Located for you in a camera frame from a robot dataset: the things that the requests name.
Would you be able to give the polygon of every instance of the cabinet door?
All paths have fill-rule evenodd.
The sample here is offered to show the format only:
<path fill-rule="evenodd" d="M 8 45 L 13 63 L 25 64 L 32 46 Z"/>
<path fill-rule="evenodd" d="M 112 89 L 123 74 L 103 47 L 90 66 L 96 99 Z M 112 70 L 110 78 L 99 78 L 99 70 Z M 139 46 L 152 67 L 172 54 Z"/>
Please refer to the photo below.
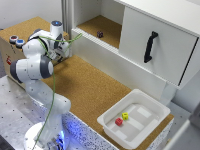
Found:
<path fill-rule="evenodd" d="M 153 39 L 152 59 L 144 63 L 152 32 L 158 37 Z M 119 53 L 173 84 L 179 84 L 196 41 L 197 37 L 191 34 L 125 8 Z"/>

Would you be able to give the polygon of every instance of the yellow ball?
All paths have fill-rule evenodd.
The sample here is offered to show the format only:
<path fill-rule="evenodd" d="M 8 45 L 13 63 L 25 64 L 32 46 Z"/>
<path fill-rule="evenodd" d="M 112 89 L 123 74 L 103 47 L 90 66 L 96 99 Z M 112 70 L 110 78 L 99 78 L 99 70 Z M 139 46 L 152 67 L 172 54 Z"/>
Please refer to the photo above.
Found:
<path fill-rule="evenodd" d="M 122 113 L 122 118 L 123 118 L 123 120 L 127 120 L 128 119 L 128 113 L 127 112 Z"/>

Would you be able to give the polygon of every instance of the white robotic arm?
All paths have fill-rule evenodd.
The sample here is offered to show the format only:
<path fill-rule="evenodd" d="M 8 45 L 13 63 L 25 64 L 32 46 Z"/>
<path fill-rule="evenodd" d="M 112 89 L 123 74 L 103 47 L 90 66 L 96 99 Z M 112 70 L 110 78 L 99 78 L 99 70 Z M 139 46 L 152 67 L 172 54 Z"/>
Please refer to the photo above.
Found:
<path fill-rule="evenodd" d="M 40 79 L 45 79 L 52 75 L 53 64 L 51 59 L 56 60 L 59 56 L 68 57 L 69 55 L 69 51 L 65 53 L 69 44 L 64 41 L 62 23 L 53 21 L 50 30 L 50 32 L 36 30 L 22 47 L 27 59 L 12 62 L 10 67 L 12 77 L 18 82 L 24 83 L 26 92 L 31 99 L 42 103 L 47 107 L 48 111 L 53 101 L 53 91 Z M 55 149 L 49 147 L 48 143 L 52 142 L 52 140 L 55 141 L 62 132 L 62 114 L 67 113 L 70 107 L 71 102 L 67 98 L 55 94 L 51 113 L 38 140 L 37 146 L 41 150 Z M 64 142 L 59 149 L 66 149 Z"/>

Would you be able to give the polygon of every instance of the white plastic bin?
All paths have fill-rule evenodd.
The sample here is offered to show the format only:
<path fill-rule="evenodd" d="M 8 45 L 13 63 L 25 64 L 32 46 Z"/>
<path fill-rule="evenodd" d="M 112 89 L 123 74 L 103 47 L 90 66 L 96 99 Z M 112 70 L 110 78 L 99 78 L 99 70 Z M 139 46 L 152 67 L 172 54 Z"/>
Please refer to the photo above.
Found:
<path fill-rule="evenodd" d="M 123 112 L 128 112 L 128 120 L 117 126 L 115 120 L 122 119 Z M 136 89 L 103 113 L 97 121 L 104 127 L 105 133 L 122 147 L 135 149 L 169 113 L 169 108 Z"/>

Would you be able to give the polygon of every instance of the black handle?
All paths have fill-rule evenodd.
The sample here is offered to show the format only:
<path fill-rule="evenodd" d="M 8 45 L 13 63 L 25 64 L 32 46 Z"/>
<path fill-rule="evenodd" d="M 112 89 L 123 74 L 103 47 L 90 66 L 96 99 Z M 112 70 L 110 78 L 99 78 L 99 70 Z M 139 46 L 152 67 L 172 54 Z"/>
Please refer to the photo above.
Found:
<path fill-rule="evenodd" d="M 155 39 L 157 36 L 158 36 L 158 33 L 153 31 L 151 36 L 149 37 L 149 40 L 147 42 L 146 52 L 144 55 L 144 63 L 147 63 L 152 59 L 152 57 L 150 56 L 151 48 L 152 48 L 152 44 L 153 44 L 153 39 Z"/>

